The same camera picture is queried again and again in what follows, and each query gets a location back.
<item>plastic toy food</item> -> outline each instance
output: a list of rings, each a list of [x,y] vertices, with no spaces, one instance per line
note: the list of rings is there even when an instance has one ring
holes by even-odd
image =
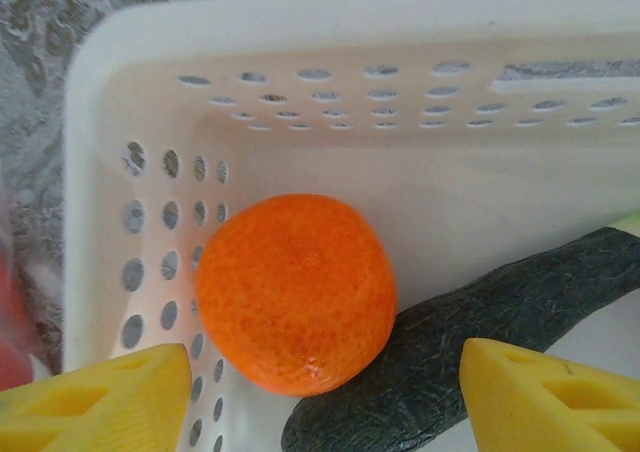
[[[182,344],[16,387],[0,393],[0,450],[175,450],[190,393]]]
[[[640,381],[470,339],[460,386],[479,452],[640,450]]]
[[[338,200],[271,198],[225,223],[196,279],[205,328],[247,378],[277,394],[332,390],[384,347],[397,314],[373,229]]]
[[[466,417],[458,371],[467,339],[547,350],[589,314],[640,287],[639,237],[634,216],[405,310],[361,374],[300,401],[282,449],[402,452],[426,444]]]

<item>toy orange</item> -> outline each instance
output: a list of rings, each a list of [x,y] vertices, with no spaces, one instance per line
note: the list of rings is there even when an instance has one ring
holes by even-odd
[[[204,326],[249,380],[283,395],[332,390],[386,344],[391,264],[352,207],[307,194],[239,213],[206,245],[196,279]]]

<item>white plastic basket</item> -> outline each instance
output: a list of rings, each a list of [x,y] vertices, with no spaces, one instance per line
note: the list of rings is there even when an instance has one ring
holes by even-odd
[[[636,212],[639,78],[497,78],[507,64],[640,59],[638,4],[201,0],[116,14],[68,82],[65,368],[200,348],[179,450],[277,452],[295,400],[230,364],[220,376],[194,308],[197,248],[260,199],[332,195],[378,230],[406,307]],[[640,300],[623,300],[559,352],[640,376]]]

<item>dark green toy vegetable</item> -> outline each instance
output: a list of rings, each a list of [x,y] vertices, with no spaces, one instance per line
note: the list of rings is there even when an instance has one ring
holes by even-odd
[[[640,287],[640,215],[502,266],[397,317],[357,377],[300,401],[284,452],[414,450],[466,418],[462,346],[485,337],[546,351],[592,312]]]

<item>tangerine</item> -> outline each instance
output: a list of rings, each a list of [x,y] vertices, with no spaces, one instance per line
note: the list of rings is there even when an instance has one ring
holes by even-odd
[[[209,337],[276,394],[328,392],[380,353],[397,313],[391,263],[351,206],[283,195],[230,219],[206,244],[196,294]]]

